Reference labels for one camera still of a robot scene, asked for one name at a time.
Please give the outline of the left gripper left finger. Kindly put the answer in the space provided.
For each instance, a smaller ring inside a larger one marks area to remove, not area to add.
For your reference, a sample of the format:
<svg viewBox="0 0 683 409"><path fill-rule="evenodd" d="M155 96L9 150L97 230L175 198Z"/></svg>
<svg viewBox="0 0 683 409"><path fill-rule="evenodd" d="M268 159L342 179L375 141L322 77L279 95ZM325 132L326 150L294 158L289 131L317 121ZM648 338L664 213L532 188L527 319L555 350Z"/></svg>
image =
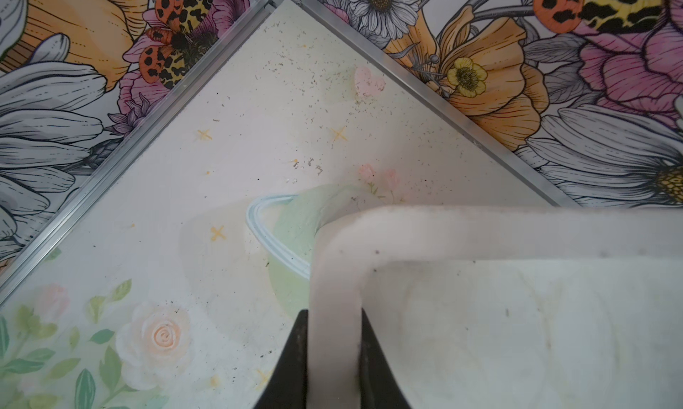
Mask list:
<svg viewBox="0 0 683 409"><path fill-rule="evenodd" d="M307 309L295 318L292 330L272 376L254 409L305 409L307 407Z"/></svg>

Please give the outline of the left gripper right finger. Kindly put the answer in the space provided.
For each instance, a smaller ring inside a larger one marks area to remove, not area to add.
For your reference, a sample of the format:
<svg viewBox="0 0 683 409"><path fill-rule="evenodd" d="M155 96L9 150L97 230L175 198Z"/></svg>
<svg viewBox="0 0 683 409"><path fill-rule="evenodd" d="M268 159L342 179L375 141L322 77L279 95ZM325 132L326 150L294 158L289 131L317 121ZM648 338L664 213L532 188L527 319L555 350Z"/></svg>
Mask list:
<svg viewBox="0 0 683 409"><path fill-rule="evenodd" d="M366 311L362 311L359 385L362 409L410 409Z"/></svg>

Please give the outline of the white plastic drawer unit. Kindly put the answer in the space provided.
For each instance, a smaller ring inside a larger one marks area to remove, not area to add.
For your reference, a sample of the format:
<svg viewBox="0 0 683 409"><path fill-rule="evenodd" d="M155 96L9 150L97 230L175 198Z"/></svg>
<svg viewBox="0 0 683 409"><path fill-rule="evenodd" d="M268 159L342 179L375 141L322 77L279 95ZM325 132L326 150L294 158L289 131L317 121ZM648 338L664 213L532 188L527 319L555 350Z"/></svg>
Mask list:
<svg viewBox="0 0 683 409"><path fill-rule="evenodd" d="M414 408L679 408L682 215L394 206L325 225L309 407L360 407L364 318Z"/></svg>

